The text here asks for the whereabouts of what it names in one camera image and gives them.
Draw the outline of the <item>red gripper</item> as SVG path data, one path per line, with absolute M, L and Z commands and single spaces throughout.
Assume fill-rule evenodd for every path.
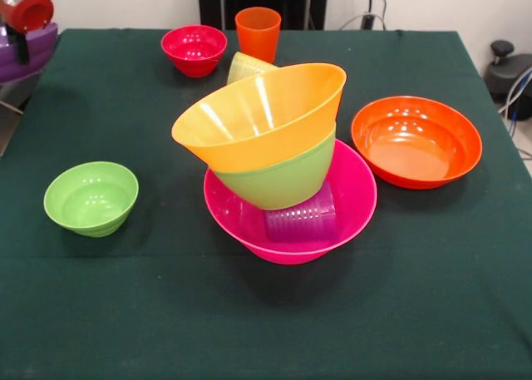
M 52 0 L 1 1 L 1 15 L 15 33 L 17 59 L 21 65 L 30 62 L 26 33 L 45 27 L 54 14 Z

